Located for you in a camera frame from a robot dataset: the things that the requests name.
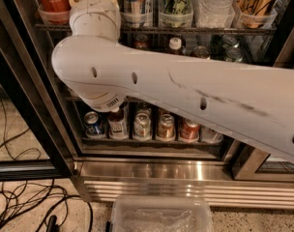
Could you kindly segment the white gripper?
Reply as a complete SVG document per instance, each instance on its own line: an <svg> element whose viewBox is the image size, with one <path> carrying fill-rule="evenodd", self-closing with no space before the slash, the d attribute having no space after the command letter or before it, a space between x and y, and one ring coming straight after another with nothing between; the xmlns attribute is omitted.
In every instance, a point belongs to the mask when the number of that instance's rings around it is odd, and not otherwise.
<svg viewBox="0 0 294 232"><path fill-rule="evenodd" d="M97 36L117 41L121 15L118 0L69 0L70 27L75 36Z"/></svg>

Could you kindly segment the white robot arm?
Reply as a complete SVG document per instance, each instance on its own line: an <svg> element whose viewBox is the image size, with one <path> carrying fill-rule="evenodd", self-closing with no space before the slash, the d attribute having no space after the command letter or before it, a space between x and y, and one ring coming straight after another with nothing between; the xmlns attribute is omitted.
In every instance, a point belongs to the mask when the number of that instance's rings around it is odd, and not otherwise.
<svg viewBox="0 0 294 232"><path fill-rule="evenodd" d="M141 99L294 162L294 70L123 46L115 0L80 0L70 26L52 67L93 109Z"/></svg>

